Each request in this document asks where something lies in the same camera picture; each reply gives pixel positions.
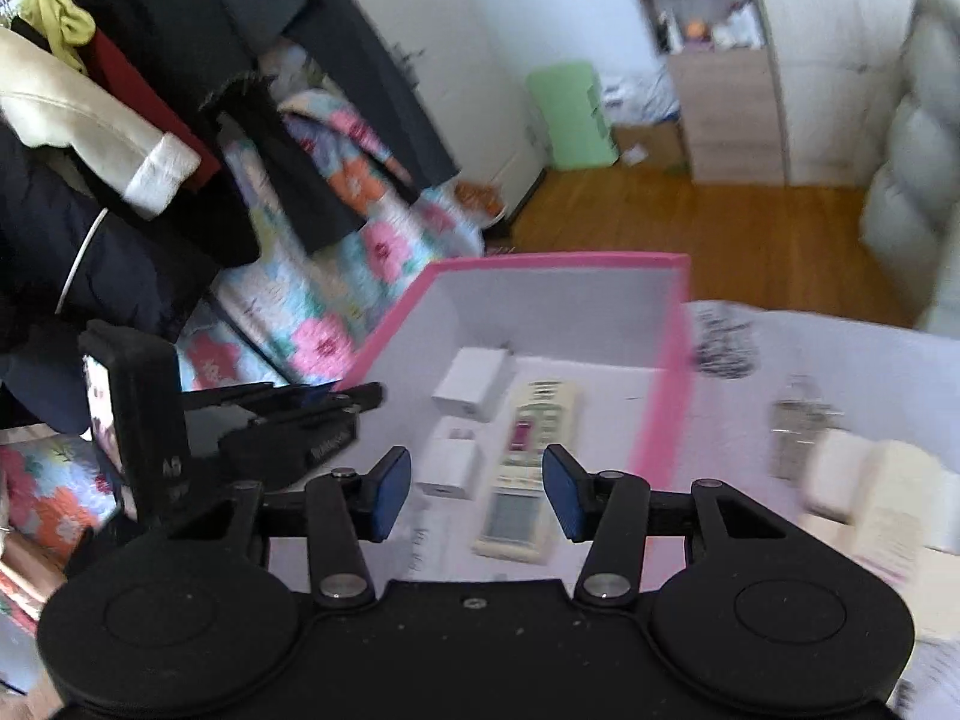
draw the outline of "pink box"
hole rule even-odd
[[[555,539],[547,565],[472,554],[486,512],[486,490],[512,426],[514,386],[544,378],[572,381],[579,404],[574,446],[590,471],[628,470],[667,488],[692,382],[688,257],[635,252],[522,254],[433,264],[387,314],[341,386],[380,381],[385,403],[360,418],[360,437],[337,466],[369,470],[392,446],[424,454],[440,420],[431,395],[465,346],[515,354],[515,376],[488,424],[473,428],[484,456],[473,501],[418,501],[411,491],[395,533],[364,544],[374,579],[489,581],[560,577],[572,584],[589,545]],[[411,525],[410,509],[426,512]],[[428,555],[411,573],[411,529],[433,529]],[[291,586],[286,571],[277,571]]]

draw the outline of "white remote control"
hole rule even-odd
[[[478,555],[545,561],[555,517],[544,493],[544,450],[561,443],[573,451],[576,399],[565,382],[533,382],[515,395],[517,413],[473,545]]]

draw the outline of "yellow garment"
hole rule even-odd
[[[88,74],[75,46],[85,46],[97,31],[93,16],[73,0],[23,0],[20,18],[50,44],[53,55],[74,70]]]

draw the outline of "wooden floor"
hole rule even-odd
[[[514,223],[521,251],[679,251],[693,299],[909,326],[857,240],[862,191],[694,186],[630,167],[551,172]]]

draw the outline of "floral fabric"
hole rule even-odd
[[[86,528],[98,528],[116,509],[93,446],[80,437],[54,436],[0,446],[7,477],[10,524],[66,563]],[[0,574],[0,614],[35,632],[35,622],[17,603],[19,590]]]
[[[310,90],[280,110],[318,171],[368,222],[334,247],[308,256],[256,149],[234,143],[224,156],[250,209],[262,255],[221,274],[213,292],[229,318],[288,378],[325,384],[343,378],[368,334],[429,263],[479,256],[483,242],[445,190],[428,190],[412,206],[397,196],[379,166],[401,181],[405,171],[349,103]],[[186,389],[282,382],[206,304],[187,322],[178,351]]]

